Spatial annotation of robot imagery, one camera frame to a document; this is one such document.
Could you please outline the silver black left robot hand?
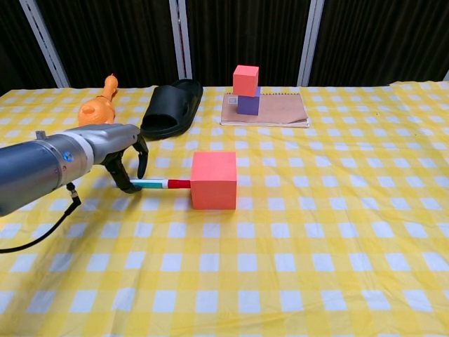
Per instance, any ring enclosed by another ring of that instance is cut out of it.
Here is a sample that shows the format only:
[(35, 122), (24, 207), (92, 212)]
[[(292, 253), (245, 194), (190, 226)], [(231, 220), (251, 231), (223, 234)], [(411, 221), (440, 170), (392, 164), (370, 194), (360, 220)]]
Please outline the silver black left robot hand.
[(94, 153), (94, 164), (104, 166), (116, 186), (127, 194), (134, 194), (141, 187), (132, 184), (122, 163), (125, 150), (133, 147), (138, 152), (138, 178), (143, 178), (148, 162), (148, 147), (140, 129), (131, 124), (94, 125), (93, 134), (86, 139)]

